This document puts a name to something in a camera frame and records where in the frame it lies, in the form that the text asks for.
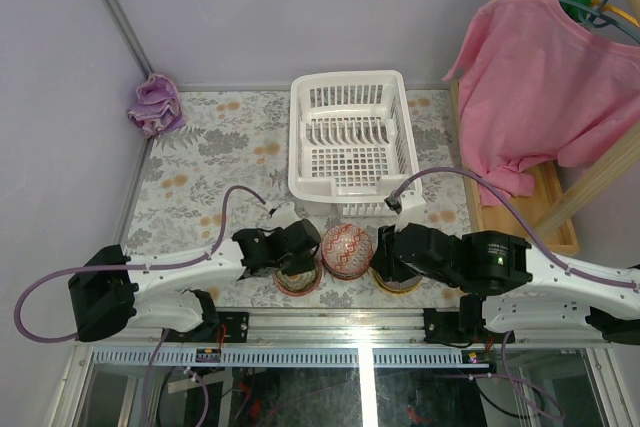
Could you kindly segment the white plastic dish rack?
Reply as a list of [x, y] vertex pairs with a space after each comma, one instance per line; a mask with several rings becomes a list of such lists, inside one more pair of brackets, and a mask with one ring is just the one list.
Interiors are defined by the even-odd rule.
[[419, 170], [404, 79], [394, 70], [297, 78], [288, 187], [310, 214], [391, 215], [385, 200]]

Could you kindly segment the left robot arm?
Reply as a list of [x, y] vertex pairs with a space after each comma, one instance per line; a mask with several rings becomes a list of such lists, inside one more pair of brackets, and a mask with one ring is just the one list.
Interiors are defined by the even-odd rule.
[[320, 243], [318, 230], [302, 219], [287, 227], [242, 229], [213, 252], [150, 260], [106, 247], [94, 257], [107, 261], [106, 267], [91, 263], [68, 282], [77, 338], [101, 341], [131, 327], [164, 329], [170, 342], [218, 341], [225, 329], [211, 289], [312, 272]]

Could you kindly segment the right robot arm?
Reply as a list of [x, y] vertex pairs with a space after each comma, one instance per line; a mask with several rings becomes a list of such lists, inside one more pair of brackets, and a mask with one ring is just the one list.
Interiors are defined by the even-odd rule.
[[556, 255], [497, 231], [462, 237], [408, 224], [383, 226], [371, 259], [382, 283], [428, 278], [463, 293], [458, 334], [578, 328], [607, 342], [639, 343], [639, 269]]

